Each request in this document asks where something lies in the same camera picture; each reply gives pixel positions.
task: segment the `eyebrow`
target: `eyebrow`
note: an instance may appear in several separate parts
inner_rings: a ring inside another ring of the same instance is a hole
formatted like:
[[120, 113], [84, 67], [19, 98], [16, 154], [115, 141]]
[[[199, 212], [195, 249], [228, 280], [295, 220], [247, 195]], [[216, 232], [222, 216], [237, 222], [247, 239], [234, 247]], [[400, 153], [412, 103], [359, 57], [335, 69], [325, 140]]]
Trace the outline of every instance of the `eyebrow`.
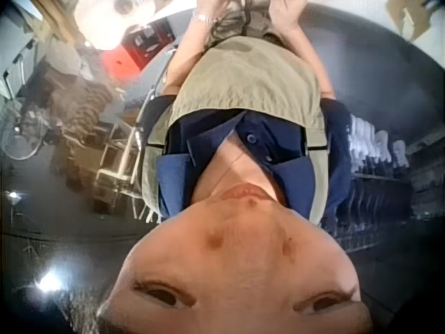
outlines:
[[136, 334], [128, 328], [115, 325], [104, 317], [97, 318], [97, 327], [100, 334]]

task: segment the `beige vest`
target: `beige vest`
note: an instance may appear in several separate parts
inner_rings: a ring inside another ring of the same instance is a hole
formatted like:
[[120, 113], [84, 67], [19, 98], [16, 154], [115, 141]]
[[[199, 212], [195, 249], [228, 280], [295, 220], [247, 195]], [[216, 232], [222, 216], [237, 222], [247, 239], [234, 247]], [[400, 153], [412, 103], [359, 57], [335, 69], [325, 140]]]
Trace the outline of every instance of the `beige vest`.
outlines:
[[[309, 220], [318, 224], [326, 206], [328, 169], [325, 121], [314, 73], [294, 54], [257, 38], [237, 36], [211, 48], [193, 68], [170, 110], [156, 124], [148, 143], [164, 145], [169, 127], [201, 109], [248, 109], [305, 128], [316, 190]], [[156, 158], [162, 149], [147, 147], [143, 197], [159, 213]]]

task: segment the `bicycle wheel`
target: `bicycle wheel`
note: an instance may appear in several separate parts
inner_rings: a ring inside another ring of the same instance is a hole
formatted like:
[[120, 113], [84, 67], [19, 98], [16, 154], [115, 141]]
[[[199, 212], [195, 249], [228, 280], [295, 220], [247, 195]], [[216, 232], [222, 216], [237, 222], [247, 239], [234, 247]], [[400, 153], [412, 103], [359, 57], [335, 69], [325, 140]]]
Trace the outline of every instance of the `bicycle wheel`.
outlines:
[[37, 153], [45, 135], [45, 125], [32, 110], [18, 117], [11, 113], [3, 129], [1, 148], [5, 155], [15, 161], [23, 161]]

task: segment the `button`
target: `button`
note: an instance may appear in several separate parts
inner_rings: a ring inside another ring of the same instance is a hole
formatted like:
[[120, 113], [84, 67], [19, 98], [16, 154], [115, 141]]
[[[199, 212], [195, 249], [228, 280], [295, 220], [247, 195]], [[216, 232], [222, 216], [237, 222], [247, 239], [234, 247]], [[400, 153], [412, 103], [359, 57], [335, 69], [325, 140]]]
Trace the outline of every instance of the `button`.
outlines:
[[248, 142], [251, 144], [255, 144], [257, 142], [257, 137], [254, 134], [248, 135]]

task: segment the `neck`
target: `neck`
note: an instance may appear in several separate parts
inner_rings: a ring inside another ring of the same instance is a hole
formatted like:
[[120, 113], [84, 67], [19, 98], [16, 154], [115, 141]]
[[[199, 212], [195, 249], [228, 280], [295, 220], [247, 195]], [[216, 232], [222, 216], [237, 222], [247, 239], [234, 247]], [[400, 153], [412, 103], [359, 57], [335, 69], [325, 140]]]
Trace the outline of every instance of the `neck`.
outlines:
[[201, 175], [192, 204], [243, 183], [261, 187], [270, 197], [284, 204], [284, 196], [272, 175], [258, 166], [240, 138], [232, 134], [222, 142]]

